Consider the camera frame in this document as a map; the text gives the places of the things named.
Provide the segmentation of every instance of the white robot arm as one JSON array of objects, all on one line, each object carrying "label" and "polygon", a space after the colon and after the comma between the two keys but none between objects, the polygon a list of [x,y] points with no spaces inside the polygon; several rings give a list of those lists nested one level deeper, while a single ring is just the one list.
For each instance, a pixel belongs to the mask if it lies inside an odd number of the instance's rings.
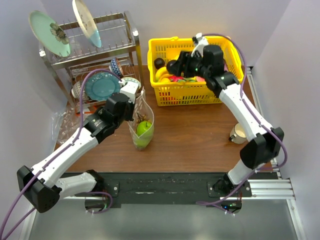
[{"label": "white robot arm", "polygon": [[[17,171],[20,190],[33,176],[41,172],[24,193],[40,213],[48,211],[58,200],[65,197],[92,190],[104,190],[104,180],[93,170],[77,176],[60,177],[82,155],[112,135],[123,121],[132,120],[138,88],[137,83],[128,82],[121,88],[120,93],[115,93],[107,99],[104,107],[98,108],[94,114],[87,117],[81,131],[78,128],[63,145],[32,168],[23,166]],[[54,161],[44,167],[60,152]]]},{"label": "white robot arm", "polygon": [[253,170],[261,168],[279,154],[281,147],[279,142],[266,129],[273,132],[281,141],[284,132],[280,127],[273,128],[252,105],[245,93],[241,95],[239,81],[235,75],[224,69],[222,49],[218,45],[210,45],[201,33],[192,40],[195,44],[193,51],[181,51],[177,60],[168,62],[167,70],[176,76],[183,74],[186,78],[194,76],[204,78],[207,87],[219,97],[242,125],[248,140],[248,144],[240,151],[239,162],[223,180],[214,185],[215,190],[227,195]]}]

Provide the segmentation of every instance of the cup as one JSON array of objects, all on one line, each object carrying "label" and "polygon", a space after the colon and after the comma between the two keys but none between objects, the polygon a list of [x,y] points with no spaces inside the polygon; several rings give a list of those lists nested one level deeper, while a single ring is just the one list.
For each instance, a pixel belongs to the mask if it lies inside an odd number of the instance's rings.
[{"label": "cup", "polygon": [[240,123],[237,123],[230,132],[229,141],[235,144],[243,144],[247,140],[244,128]]},{"label": "cup", "polygon": [[120,65],[118,58],[115,57],[111,60],[109,69],[111,72],[113,72],[114,74],[116,74],[120,78],[123,78],[124,71],[122,70],[122,67]]},{"label": "cup", "polygon": [[[82,80],[80,81],[77,81],[72,89],[71,89],[71,93],[72,93],[72,96],[75,98],[75,99],[79,99],[80,98],[80,92],[81,92],[81,85],[82,85]],[[89,100],[89,97],[88,95],[85,93],[85,91],[83,91],[82,93],[82,100],[83,101],[88,101]]]}]

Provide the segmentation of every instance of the wooden tabletop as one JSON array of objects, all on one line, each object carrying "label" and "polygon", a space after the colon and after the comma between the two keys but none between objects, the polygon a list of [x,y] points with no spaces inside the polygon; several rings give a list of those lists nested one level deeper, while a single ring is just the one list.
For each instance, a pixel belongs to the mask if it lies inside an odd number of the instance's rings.
[{"label": "wooden tabletop", "polygon": [[[124,122],[115,134],[87,152],[69,172],[227,172],[240,159],[244,144],[229,142],[237,123],[224,104],[157,105],[144,66],[146,100],[153,109],[154,137],[143,151],[135,148]],[[249,83],[244,91],[253,102]]]}]

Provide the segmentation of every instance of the dish rack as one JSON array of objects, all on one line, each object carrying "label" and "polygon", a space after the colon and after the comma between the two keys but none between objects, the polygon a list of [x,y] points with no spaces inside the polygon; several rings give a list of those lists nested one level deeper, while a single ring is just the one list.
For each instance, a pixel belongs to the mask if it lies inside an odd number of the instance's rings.
[{"label": "dish rack", "polygon": [[[59,85],[72,107],[79,106],[79,100],[74,99],[62,81],[59,70],[65,69],[67,77],[73,85],[85,78],[94,69],[107,68],[112,58],[117,57],[120,61],[125,77],[138,79],[144,86],[142,69],[141,47],[138,30],[132,20],[129,11],[124,13],[110,13],[95,17],[102,47],[92,46],[82,32],[77,20],[70,21],[59,26],[69,38],[71,53],[68,57],[55,55],[39,43],[39,54],[45,66]],[[134,55],[136,54],[137,67],[134,66]],[[101,105],[105,101],[88,100],[83,101],[83,107],[88,108]]]}]

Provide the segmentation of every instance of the plastic basket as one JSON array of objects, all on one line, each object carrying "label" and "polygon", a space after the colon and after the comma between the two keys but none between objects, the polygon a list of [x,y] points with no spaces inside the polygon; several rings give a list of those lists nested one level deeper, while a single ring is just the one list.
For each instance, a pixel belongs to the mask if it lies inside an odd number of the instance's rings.
[{"label": "plastic basket", "polygon": [[[239,82],[244,77],[241,69],[241,60],[234,45],[221,36],[206,37],[209,44],[219,45],[223,51],[223,58],[229,72],[233,73]],[[157,69],[154,66],[156,58],[162,58],[167,64],[180,54],[180,51],[192,51],[194,43],[191,38],[177,36],[171,38],[153,38],[149,40],[148,68],[150,83],[154,88],[158,106],[218,104],[220,99],[210,91],[206,82],[155,82]]]}]

